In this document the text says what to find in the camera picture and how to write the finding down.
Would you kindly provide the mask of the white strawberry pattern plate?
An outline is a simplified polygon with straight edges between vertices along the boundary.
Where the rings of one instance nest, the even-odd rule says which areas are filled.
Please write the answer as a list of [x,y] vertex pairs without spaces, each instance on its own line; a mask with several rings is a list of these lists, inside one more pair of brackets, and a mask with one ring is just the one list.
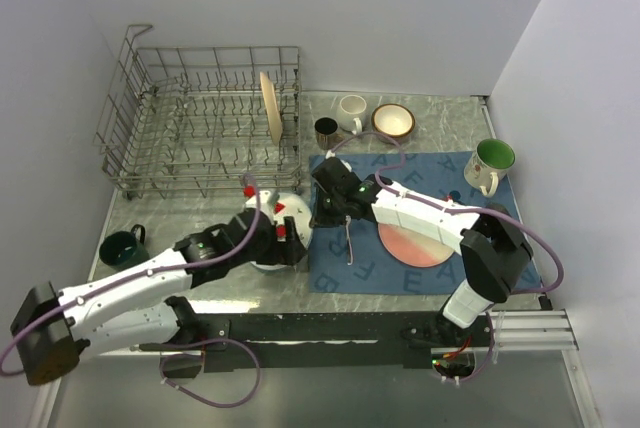
[[[281,212],[279,216],[280,220],[284,216],[293,216],[295,218],[295,223],[297,228],[302,232],[302,239],[305,243],[305,246],[309,250],[310,241],[312,238],[313,229],[310,226],[312,213],[307,204],[307,202],[301,198],[299,195],[292,192],[278,192],[280,194],[281,202],[285,205],[284,210]],[[279,266],[279,267],[263,267],[261,265],[257,265],[253,262],[251,264],[261,270],[263,272],[274,272],[283,270],[285,268],[291,267],[294,270],[301,270],[301,263],[306,259],[307,255],[295,266]]]

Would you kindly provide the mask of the beige plate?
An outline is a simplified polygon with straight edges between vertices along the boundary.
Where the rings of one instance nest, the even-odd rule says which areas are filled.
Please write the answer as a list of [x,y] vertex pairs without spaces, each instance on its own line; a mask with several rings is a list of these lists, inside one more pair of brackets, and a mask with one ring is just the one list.
[[270,136],[275,146],[278,146],[283,133],[283,125],[278,108],[275,85],[265,72],[260,73],[260,86],[267,114]]

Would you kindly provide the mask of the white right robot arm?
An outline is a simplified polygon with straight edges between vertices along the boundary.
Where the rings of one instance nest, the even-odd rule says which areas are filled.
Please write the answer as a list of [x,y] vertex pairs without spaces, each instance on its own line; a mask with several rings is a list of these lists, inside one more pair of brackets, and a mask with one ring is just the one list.
[[515,220],[499,205],[467,208],[378,174],[361,179],[337,157],[323,160],[311,178],[316,188],[312,227],[334,228],[353,220],[391,225],[437,241],[462,258],[465,278],[435,322],[448,346],[463,344],[476,319],[511,296],[533,257]]

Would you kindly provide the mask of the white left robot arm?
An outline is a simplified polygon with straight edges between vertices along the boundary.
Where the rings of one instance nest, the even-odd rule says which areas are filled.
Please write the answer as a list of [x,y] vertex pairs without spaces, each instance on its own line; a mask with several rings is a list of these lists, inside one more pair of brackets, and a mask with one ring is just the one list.
[[198,322],[177,293],[246,263],[275,269],[298,264],[308,251],[310,222],[304,210],[246,208],[107,278],[61,290],[34,286],[10,326],[21,362],[15,373],[41,386],[70,373],[83,357],[137,344],[190,348]]

